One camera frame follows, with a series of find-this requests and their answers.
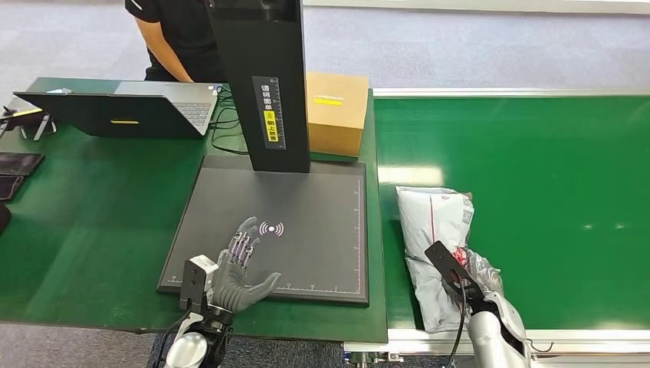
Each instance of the person's arm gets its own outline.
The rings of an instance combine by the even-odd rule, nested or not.
[[[185,67],[182,66],[176,52],[172,50],[171,46],[163,36],[163,29],[160,27],[160,22],[149,23],[147,21],[136,18],[136,23],[140,29],[147,48],[151,51],[153,56],[158,59],[160,64],[179,82],[193,82],[192,78],[187,74]]]
[[[179,82],[192,82],[178,55],[163,35],[154,0],[124,0],[124,6],[135,17],[147,48],[160,64]]]

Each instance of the wireless charging symbol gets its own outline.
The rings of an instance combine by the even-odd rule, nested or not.
[[[266,235],[268,233],[275,234],[278,238],[284,234],[284,224],[278,222],[276,225],[269,225],[266,221],[260,224],[260,235]]]

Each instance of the table edge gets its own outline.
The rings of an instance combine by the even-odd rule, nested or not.
[[[373,88],[374,97],[588,97],[649,96],[650,89],[573,89],[573,88]]]
[[[456,331],[425,332],[413,329],[389,329],[388,343],[343,344],[345,351],[399,354],[447,355],[454,344]],[[528,330],[526,335],[539,350],[553,348],[547,353],[531,352],[539,357],[558,355],[630,355],[650,354],[650,330]],[[458,355],[473,355],[471,341],[463,333]]]

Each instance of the yellow label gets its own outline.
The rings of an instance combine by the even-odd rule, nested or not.
[[[111,120],[110,122],[113,124],[140,124],[135,120]]]
[[[341,106],[342,102],[337,100],[327,100],[324,98],[314,98],[316,104]]]
[[[277,142],[277,125],[275,124],[275,111],[264,112],[264,126],[266,127],[266,137],[269,142]]]
[[[28,113],[40,113],[41,111],[43,111],[43,110],[41,110],[41,109],[27,110],[27,111],[23,111],[21,113],[15,113],[13,115],[13,117],[21,117],[23,115],[27,115]]]

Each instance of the laptop keyboard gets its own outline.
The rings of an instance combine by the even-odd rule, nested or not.
[[[203,127],[208,123],[211,103],[174,103],[176,109],[195,127]]]

